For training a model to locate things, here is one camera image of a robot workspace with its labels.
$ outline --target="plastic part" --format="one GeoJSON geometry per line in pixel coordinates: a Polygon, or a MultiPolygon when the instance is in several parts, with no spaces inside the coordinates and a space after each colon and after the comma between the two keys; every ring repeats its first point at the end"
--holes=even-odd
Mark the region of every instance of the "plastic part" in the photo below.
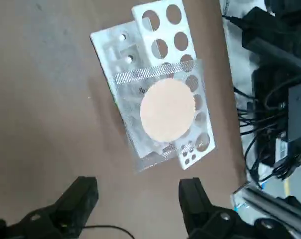
{"type": "Polygon", "coordinates": [[[135,6],[132,9],[132,13],[141,34],[145,52],[152,66],[158,66],[165,62],[177,63],[184,55],[190,55],[192,59],[196,58],[182,0],[156,1],[135,6]],[[143,15],[147,11],[154,12],[159,19],[159,27],[155,31],[149,31],[143,24],[143,15]],[[184,34],[183,38],[175,42],[175,36],[179,39],[178,36],[181,34],[184,34]],[[163,58],[156,57],[152,51],[152,44],[158,39],[163,41],[168,47],[168,52],[163,58]]]}

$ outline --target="black cable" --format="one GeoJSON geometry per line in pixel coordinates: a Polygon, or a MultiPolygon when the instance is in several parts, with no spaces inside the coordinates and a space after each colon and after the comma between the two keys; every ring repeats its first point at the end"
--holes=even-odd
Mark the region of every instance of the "black cable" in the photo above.
{"type": "Polygon", "coordinates": [[[241,108],[236,108],[236,110],[240,113],[268,113],[270,110],[246,110],[241,108]]]}
{"type": "Polygon", "coordinates": [[[300,166],[301,151],[296,155],[287,157],[281,165],[273,169],[272,174],[278,179],[285,180],[300,166]]]}
{"type": "Polygon", "coordinates": [[[243,117],[239,117],[239,118],[240,118],[241,122],[247,122],[249,125],[258,125],[258,124],[264,123],[268,120],[275,119],[276,117],[278,117],[280,119],[283,116],[284,116],[283,112],[279,112],[276,115],[269,116],[269,117],[264,118],[264,119],[256,119],[256,118],[247,119],[247,118],[243,118],[243,117]]]}
{"type": "Polygon", "coordinates": [[[118,229],[122,232],[125,232],[127,233],[132,239],[135,239],[134,235],[126,230],[125,228],[122,228],[122,227],[118,227],[118,226],[115,226],[115,225],[90,225],[90,226],[83,226],[82,227],[83,229],[92,229],[92,228],[114,228],[114,229],[118,229]]]}
{"type": "Polygon", "coordinates": [[[246,151],[245,151],[245,153],[244,153],[244,163],[245,163],[245,168],[246,168],[246,170],[249,172],[250,175],[251,175],[251,169],[249,168],[248,163],[247,163],[248,153],[249,153],[249,151],[251,150],[251,148],[252,148],[252,146],[254,145],[254,143],[256,142],[256,140],[258,139],[258,137],[260,137],[261,135],[262,135],[262,134],[256,134],[256,135],[254,136],[254,138],[252,139],[252,141],[250,142],[249,146],[247,147],[247,149],[246,149],[246,151]]]}
{"type": "Polygon", "coordinates": [[[263,128],[257,128],[257,129],[253,129],[253,130],[250,130],[250,131],[247,131],[247,132],[243,132],[243,133],[241,133],[240,135],[241,135],[241,136],[244,136],[244,135],[248,135],[248,134],[251,134],[251,133],[260,132],[260,131],[263,131],[263,130],[265,130],[265,129],[270,129],[271,127],[276,126],[277,124],[278,124],[278,123],[276,122],[276,123],[267,125],[267,126],[265,126],[265,127],[263,127],[263,128]]]}
{"type": "Polygon", "coordinates": [[[238,17],[235,17],[235,16],[222,15],[222,17],[225,18],[226,20],[230,21],[234,25],[238,26],[242,30],[255,29],[255,30],[268,31],[268,32],[273,32],[273,33],[276,33],[276,34],[283,34],[283,35],[294,35],[295,34],[292,31],[291,32],[289,32],[289,31],[277,31],[277,30],[270,29],[270,28],[264,28],[264,27],[252,25],[250,22],[245,21],[244,19],[241,19],[241,18],[238,18],[238,17]]]}
{"type": "Polygon", "coordinates": [[[249,96],[248,94],[240,91],[238,88],[236,88],[235,86],[233,87],[233,90],[235,93],[241,95],[241,96],[244,96],[245,98],[248,98],[248,99],[251,99],[251,100],[254,100],[254,101],[258,101],[257,98],[255,98],[254,96],[249,96]]]}
{"type": "Polygon", "coordinates": [[[294,76],[294,77],[292,77],[292,78],[290,78],[290,79],[288,79],[288,80],[282,82],[282,83],[279,84],[278,86],[274,87],[274,88],[266,95],[266,97],[264,98],[264,107],[265,107],[266,109],[268,109],[268,110],[279,110],[279,109],[281,109],[279,106],[274,107],[274,106],[269,106],[269,105],[268,105],[268,101],[269,101],[270,96],[271,96],[275,91],[277,91],[277,90],[279,90],[280,88],[282,88],[283,86],[289,85],[289,84],[291,84],[291,83],[293,83],[293,82],[297,82],[297,81],[299,81],[299,80],[301,80],[301,75],[294,76]]]}

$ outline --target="clear plastic bag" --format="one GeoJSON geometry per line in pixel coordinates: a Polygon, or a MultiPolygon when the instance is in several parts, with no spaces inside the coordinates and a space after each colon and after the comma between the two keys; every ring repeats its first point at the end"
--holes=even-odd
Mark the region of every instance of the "clear plastic bag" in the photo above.
{"type": "Polygon", "coordinates": [[[202,79],[203,66],[201,60],[176,64],[167,63],[156,67],[128,71],[115,76],[116,103],[126,127],[129,145],[135,155],[137,171],[142,171],[174,158],[185,151],[192,150],[195,147],[197,137],[207,132],[207,126],[195,122],[199,115],[201,116],[202,113],[207,112],[205,87],[202,79]],[[197,114],[189,130],[185,135],[169,143],[157,142],[151,139],[143,129],[140,118],[140,106],[144,94],[153,84],[164,78],[174,78],[182,81],[193,92],[195,101],[196,97],[201,98],[200,112],[196,105],[197,114]]]}

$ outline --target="screw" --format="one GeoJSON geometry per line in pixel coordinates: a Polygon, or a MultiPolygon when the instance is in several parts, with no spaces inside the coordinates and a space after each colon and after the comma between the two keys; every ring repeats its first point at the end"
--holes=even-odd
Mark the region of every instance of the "screw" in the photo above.
{"type": "Polygon", "coordinates": [[[31,220],[32,220],[32,221],[35,221],[35,220],[38,220],[38,219],[40,219],[40,218],[41,218],[40,215],[35,214],[35,215],[33,215],[33,216],[31,217],[31,220]]]}
{"type": "Polygon", "coordinates": [[[228,214],[228,213],[221,213],[221,217],[223,218],[223,219],[225,219],[226,221],[228,221],[228,220],[230,220],[230,215],[228,214]]]}
{"type": "Polygon", "coordinates": [[[261,224],[266,227],[267,229],[272,229],[274,226],[270,220],[262,220],[261,224]]]}

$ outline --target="wire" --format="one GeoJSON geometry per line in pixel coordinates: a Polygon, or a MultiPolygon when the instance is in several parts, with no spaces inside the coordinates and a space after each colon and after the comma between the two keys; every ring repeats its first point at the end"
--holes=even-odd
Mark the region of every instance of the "wire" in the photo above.
{"type": "Polygon", "coordinates": [[[268,110],[279,110],[281,109],[281,107],[277,106],[277,107],[274,107],[274,106],[269,106],[268,105],[268,101],[271,97],[271,95],[276,92],[277,90],[279,90],[280,88],[282,88],[283,86],[286,86],[288,84],[291,84],[293,82],[297,82],[298,80],[301,80],[301,75],[298,75],[298,76],[294,76],[284,82],[282,82],[281,84],[279,84],[278,86],[274,87],[267,95],[266,97],[264,98],[264,107],[268,110]]]}
{"type": "Polygon", "coordinates": [[[245,163],[245,168],[246,168],[246,170],[249,172],[249,174],[250,175],[252,175],[251,174],[251,169],[249,168],[249,166],[248,166],[248,163],[247,163],[247,157],[248,157],[248,153],[249,153],[249,151],[251,150],[251,148],[252,148],[252,146],[254,145],[254,143],[256,142],[256,140],[258,139],[258,137],[260,137],[262,134],[256,134],[255,136],[254,136],[254,138],[252,139],[252,141],[250,142],[250,144],[249,144],[249,146],[247,147],[247,149],[246,149],[246,151],[245,151],[245,153],[244,153],[244,163],[245,163]]]}
{"type": "Polygon", "coordinates": [[[238,26],[242,30],[256,29],[256,30],[268,31],[268,32],[273,32],[273,33],[276,33],[276,34],[283,34],[283,35],[294,35],[295,34],[292,31],[291,32],[289,32],[289,31],[277,31],[277,30],[273,30],[273,29],[270,29],[270,28],[264,28],[264,27],[252,25],[250,22],[245,21],[244,19],[241,19],[241,18],[238,18],[238,17],[235,17],[235,16],[222,15],[222,17],[225,18],[226,20],[229,20],[231,23],[238,26]]]}
{"type": "Polygon", "coordinates": [[[93,228],[114,228],[114,229],[118,229],[122,232],[125,232],[127,233],[132,239],[135,239],[134,235],[126,230],[125,228],[122,228],[122,227],[118,227],[118,226],[115,226],[115,225],[90,225],[90,226],[83,226],[82,227],[83,229],[93,229],[93,228]]]}
{"type": "Polygon", "coordinates": [[[236,88],[235,86],[233,87],[233,89],[234,89],[234,92],[235,92],[235,93],[237,93],[237,94],[239,94],[239,95],[241,95],[241,96],[244,96],[244,97],[246,97],[246,98],[248,98],[248,99],[251,99],[251,100],[254,100],[254,101],[258,101],[258,99],[255,98],[254,96],[249,96],[248,94],[246,94],[246,93],[240,91],[240,90],[239,90],[238,88],[236,88]]]}
{"type": "Polygon", "coordinates": [[[269,128],[273,127],[273,126],[276,126],[277,124],[278,124],[278,123],[276,122],[276,123],[267,125],[267,126],[265,126],[265,127],[263,127],[263,128],[257,128],[257,129],[253,129],[253,130],[250,130],[250,131],[243,132],[243,133],[241,133],[240,135],[241,135],[241,136],[244,136],[244,135],[248,135],[248,134],[251,134],[251,133],[260,132],[260,131],[263,131],[263,130],[265,130],[265,129],[269,129],[269,128]]]}
{"type": "Polygon", "coordinates": [[[273,169],[272,174],[278,179],[285,180],[300,166],[301,151],[296,155],[287,157],[281,165],[273,169]]]}
{"type": "Polygon", "coordinates": [[[236,108],[237,111],[240,113],[268,113],[270,112],[269,110],[246,110],[246,109],[241,109],[241,108],[236,108]]]}

